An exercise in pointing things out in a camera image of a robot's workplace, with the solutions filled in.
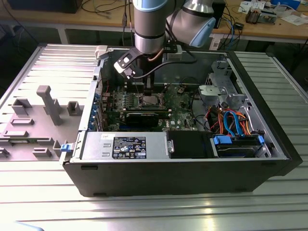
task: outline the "table leg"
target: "table leg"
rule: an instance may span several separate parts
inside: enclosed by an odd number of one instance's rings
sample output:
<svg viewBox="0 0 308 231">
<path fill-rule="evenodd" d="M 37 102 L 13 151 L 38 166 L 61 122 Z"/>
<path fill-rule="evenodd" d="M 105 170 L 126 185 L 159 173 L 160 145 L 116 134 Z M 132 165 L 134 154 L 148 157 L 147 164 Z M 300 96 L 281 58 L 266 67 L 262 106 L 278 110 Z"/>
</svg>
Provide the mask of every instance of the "table leg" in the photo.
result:
<svg viewBox="0 0 308 231">
<path fill-rule="evenodd" d="M 57 27 L 57 29 L 58 29 L 58 33 L 59 33 L 61 43 L 62 44 L 69 44 L 69 38 L 66 34 L 64 26 L 59 26 L 59 27 Z"/>
<path fill-rule="evenodd" d="M 220 44 L 220 40 L 223 39 L 223 36 L 224 36 L 223 34 L 213 34 L 212 42 L 209 49 L 212 51 L 217 51 Z"/>
</svg>

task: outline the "motherboard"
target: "motherboard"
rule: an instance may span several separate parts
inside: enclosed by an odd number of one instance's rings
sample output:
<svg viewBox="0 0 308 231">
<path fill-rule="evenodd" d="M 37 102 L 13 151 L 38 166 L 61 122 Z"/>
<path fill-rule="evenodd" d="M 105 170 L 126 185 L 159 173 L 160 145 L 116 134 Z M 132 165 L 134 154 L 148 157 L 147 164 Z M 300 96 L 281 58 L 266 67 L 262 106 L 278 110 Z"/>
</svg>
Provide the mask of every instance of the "motherboard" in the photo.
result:
<svg viewBox="0 0 308 231">
<path fill-rule="evenodd" d="M 192 92 L 181 90 L 179 85 L 170 85 L 151 96 L 138 89 L 129 92 L 127 88 L 118 87 L 102 93 L 97 101 L 94 130 L 197 130 L 190 110 L 191 98 Z"/>
</svg>

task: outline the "sticker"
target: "sticker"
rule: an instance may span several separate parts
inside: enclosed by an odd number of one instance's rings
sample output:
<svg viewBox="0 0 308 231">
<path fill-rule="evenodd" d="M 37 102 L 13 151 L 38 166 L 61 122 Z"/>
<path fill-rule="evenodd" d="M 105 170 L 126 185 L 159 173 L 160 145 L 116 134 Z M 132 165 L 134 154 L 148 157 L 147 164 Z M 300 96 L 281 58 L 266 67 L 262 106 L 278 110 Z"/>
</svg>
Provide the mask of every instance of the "sticker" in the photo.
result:
<svg viewBox="0 0 308 231">
<path fill-rule="evenodd" d="M 115 137 L 113 134 L 113 138 L 113 159 L 146 159 L 145 137 Z"/>
<path fill-rule="evenodd" d="M 113 140 L 115 136 L 116 136 L 115 134 L 104 133 L 101 136 L 101 140 Z"/>
</svg>

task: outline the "black power connector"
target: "black power connector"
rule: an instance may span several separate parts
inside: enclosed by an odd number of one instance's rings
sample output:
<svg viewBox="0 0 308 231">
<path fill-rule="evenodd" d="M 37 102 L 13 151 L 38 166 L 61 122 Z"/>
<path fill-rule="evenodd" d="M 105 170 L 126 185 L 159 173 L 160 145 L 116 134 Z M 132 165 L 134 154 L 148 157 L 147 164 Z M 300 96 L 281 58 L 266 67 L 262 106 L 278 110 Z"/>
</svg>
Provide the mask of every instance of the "black power connector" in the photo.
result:
<svg viewBox="0 0 308 231">
<path fill-rule="evenodd" d="M 234 30 L 243 30 L 244 24 L 235 22 L 233 25 Z"/>
</svg>

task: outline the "side panel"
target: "side panel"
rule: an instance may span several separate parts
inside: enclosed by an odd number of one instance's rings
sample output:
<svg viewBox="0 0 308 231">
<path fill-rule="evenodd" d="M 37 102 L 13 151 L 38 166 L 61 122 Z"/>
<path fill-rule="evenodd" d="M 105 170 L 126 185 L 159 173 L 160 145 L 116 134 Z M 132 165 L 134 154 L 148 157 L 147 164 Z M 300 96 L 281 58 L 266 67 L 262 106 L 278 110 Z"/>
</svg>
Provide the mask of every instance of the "side panel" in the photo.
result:
<svg viewBox="0 0 308 231">
<path fill-rule="evenodd" d="M 175 195 L 251 192 L 287 160 L 65 164 L 83 196 Z"/>
<path fill-rule="evenodd" d="M 280 126 L 279 122 L 277 121 L 277 118 L 274 116 L 269 106 L 265 102 L 261 93 L 258 91 L 257 87 L 251 80 L 250 76 L 247 73 L 247 70 L 245 70 L 237 55 L 234 52 L 229 52 L 228 56 L 230 57 L 230 60 L 234 65 L 237 74 L 240 76 L 240 81 L 247 90 L 245 91 L 245 93 L 247 94 L 248 98 L 253 99 L 253 102 L 251 103 L 255 104 L 255 108 L 259 110 L 260 114 L 265 120 L 265 123 L 269 127 L 274 138 L 282 149 L 282 152 L 292 160 L 289 162 L 289 165 L 287 167 L 280 170 L 276 174 L 276 176 L 284 176 L 291 170 L 293 170 L 296 166 L 300 165 L 303 161 L 297 153 L 295 147 L 285 134 L 284 130 Z"/>
</svg>

